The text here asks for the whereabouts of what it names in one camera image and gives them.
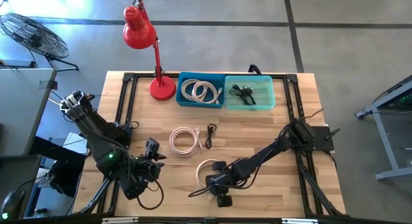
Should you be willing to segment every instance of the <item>metal stand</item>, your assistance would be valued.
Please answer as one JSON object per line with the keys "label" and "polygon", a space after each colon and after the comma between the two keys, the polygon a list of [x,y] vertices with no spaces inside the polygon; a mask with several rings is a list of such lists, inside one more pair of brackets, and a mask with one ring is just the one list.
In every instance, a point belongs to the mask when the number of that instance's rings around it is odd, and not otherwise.
{"label": "metal stand", "polygon": [[61,63],[68,64],[70,66],[74,66],[74,68],[61,69],[61,70],[57,70],[57,72],[72,71],[72,70],[78,71],[79,70],[79,67],[76,64],[57,59],[57,58],[55,58],[55,57],[53,57],[49,54],[45,55],[44,57],[46,57],[46,60],[49,62],[50,65],[51,65],[50,61],[58,61],[58,62],[61,62]]}
{"label": "metal stand", "polygon": [[384,143],[386,154],[388,155],[389,162],[392,166],[392,170],[377,173],[375,175],[378,181],[381,181],[386,178],[395,178],[399,176],[412,174],[412,167],[406,167],[402,169],[399,168],[398,163],[395,159],[395,155],[393,154],[391,143],[388,138],[389,133],[387,132],[387,130],[385,130],[384,124],[380,117],[380,109],[397,109],[397,106],[389,105],[393,104],[398,99],[403,98],[408,94],[412,93],[412,75],[403,80],[402,82],[399,82],[398,84],[394,85],[392,88],[389,88],[387,91],[389,92],[387,95],[374,101],[372,104],[363,108],[355,114],[355,116],[358,119],[363,119],[366,115],[373,114],[373,117],[375,118],[376,125],[379,130],[380,137]]}

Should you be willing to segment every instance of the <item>lamp base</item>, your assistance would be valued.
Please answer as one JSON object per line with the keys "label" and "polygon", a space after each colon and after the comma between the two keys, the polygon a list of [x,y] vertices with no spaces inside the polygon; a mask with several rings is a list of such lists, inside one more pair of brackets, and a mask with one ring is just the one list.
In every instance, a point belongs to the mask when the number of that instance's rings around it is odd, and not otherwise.
{"label": "lamp base", "polygon": [[159,101],[168,100],[176,93],[176,85],[174,84],[173,79],[167,76],[162,76],[162,81],[163,84],[159,86],[157,79],[153,79],[149,88],[150,95]]}

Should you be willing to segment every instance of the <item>fan grille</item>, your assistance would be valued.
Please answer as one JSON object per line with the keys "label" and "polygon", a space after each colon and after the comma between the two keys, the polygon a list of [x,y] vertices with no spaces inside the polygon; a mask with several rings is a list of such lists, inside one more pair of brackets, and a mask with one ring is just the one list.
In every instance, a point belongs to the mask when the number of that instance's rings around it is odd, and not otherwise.
{"label": "fan grille", "polygon": [[42,24],[19,14],[0,16],[1,29],[19,44],[43,55],[62,59],[69,55],[66,43]]}

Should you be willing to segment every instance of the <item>lamp shade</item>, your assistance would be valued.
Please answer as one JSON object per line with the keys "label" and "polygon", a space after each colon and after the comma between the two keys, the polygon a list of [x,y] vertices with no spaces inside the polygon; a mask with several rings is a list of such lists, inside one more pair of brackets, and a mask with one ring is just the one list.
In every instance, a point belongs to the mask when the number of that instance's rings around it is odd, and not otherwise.
{"label": "lamp shade", "polygon": [[156,30],[137,7],[128,6],[124,10],[124,18],[123,39],[128,46],[141,50],[155,43]]}

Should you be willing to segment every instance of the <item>gray metal frame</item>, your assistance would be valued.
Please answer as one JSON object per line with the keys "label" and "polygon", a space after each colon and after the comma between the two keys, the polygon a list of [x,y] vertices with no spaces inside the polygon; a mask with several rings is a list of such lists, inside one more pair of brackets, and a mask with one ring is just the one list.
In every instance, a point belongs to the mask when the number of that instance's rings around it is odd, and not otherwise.
{"label": "gray metal frame", "polygon": [[392,170],[375,174],[375,177],[378,181],[381,181],[387,178],[396,178],[399,176],[405,176],[405,175],[412,174],[412,167],[406,167],[406,168],[401,168],[401,169],[399,168],[398,163],[395,159],[395,155],[393,154],[393,151],[392,151],[392,146],[388,138],[388,133],[385,130],[384,124],[382,122],[382,119],[379,113],[380,107],[384,107],[386,104],[389,104],[392,100],[395,100],[396,98],[399,98],[402,95],[407,95],[411,91],[412,91],[412,80],[400,86],[399,88],[395,89],[391,93],[376,100],[374,103],[358,111],[355,114],[355,116],[358,119],[362,119],[366,115],[373,114],[373,117],[375,118],[376,125],[379,130],[380,137],[383,141],[383,144],[386,150],[386,154],[388,155],[389,162],[392,166]]}

